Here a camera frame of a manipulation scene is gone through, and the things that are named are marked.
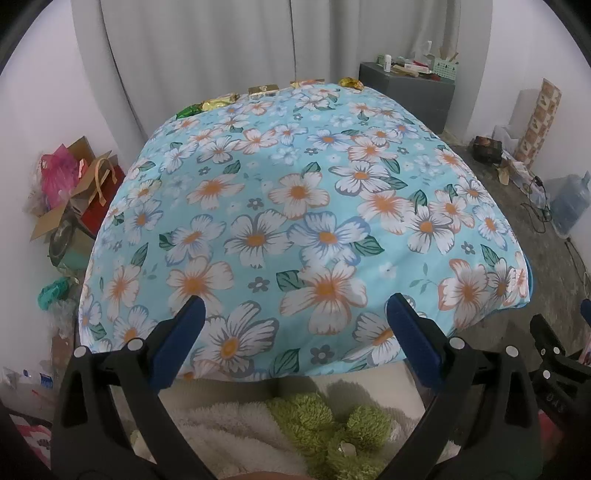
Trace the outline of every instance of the floral tablecloth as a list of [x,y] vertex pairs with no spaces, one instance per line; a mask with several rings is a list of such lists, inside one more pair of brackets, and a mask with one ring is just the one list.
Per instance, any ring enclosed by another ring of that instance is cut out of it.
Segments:
[[80,337],[119,349],[198,295],[179,375],[341,373],[403,359],[396,292],[445,333],[530,300],[511,227],[425,125],[367,87],[290,87],[154,132],[99,232]]

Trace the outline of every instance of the small gray flower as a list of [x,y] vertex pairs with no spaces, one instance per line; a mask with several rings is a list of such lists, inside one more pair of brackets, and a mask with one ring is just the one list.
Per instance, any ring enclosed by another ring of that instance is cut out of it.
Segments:
[[248,203],[246,204],[247,208],[252,208],[255,212],[259,208],[263,208],[263,202],[261,198],[256,199],[248,199]]
[[250,288],[253,293],[257,293],[259,291],[269,290],[268,285],[268,280],[265,280],[263,277],[257,277],[255,278],[255,281],[252,281],[248,284],[248,288]]
[[323,345],[320,348],[313,347],[310,349],[310,353],[312,354],[310,359],[312,365],[326,365],[335,356],[335,353],[330,351],[330,345]]
[[476,255],[476,251],[474,250],[474,245],[469,244],[468,242],[464,242],[462,245],[462,250],[466,255]]

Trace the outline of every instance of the white bottle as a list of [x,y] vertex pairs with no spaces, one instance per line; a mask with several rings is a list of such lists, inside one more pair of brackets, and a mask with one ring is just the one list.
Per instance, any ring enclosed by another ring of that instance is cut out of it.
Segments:
[[392,56],[391,55],[384,55],[384,71],[389,72],[390,67],[392,66]]

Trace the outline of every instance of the concrete floor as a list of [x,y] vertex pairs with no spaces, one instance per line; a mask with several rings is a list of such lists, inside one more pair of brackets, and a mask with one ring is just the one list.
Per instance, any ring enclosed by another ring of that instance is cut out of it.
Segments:
[[[545,233],[533,230],[527,210],[520,205],[527,202],[527,197],[515,184],[509,182],[507,186],[502,185],[496,170],[475,161],[467,147],[453,149],[470,166],[509,220],[534,273],[534,294],[530,304],[522,309],[496,312],[462,331],[460,336],[478,349],[500,351],[507,345],[514,345],[523,356],[527,368],[533,370],[541,360],[529,333],[530,320],[536,313],[541,313],[554,329],[567,354],[581,349],[589,331],[579,313],[585,294],[564,241],[549,223],[546,224]],[[535,218],[534,222],[537,223],[536,228],[541,229]],[[582,274],[584,266],[574,255]]]

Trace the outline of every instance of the white rivet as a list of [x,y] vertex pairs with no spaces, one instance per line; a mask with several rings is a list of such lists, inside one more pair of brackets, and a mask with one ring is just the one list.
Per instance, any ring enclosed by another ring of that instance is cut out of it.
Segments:
[[519,355],[519,350],[513,345],[508,345],[507,348],[505,348],[505,352],[507,352],[507,355],[512,356],[513,358]]
[[459,337],[452,337],[449,339],[449,345],[456,350],[462,350],[466,346],[466,342]]
[[80,358],[81,356],[84,356],[86,353],[86,347],[80,345],[76,350],[74,350],[74,356],[76,358]]
[[141,338],[133,338],[127,342],[127,348],[132,352],[139,350],[144,346],[144,341]]

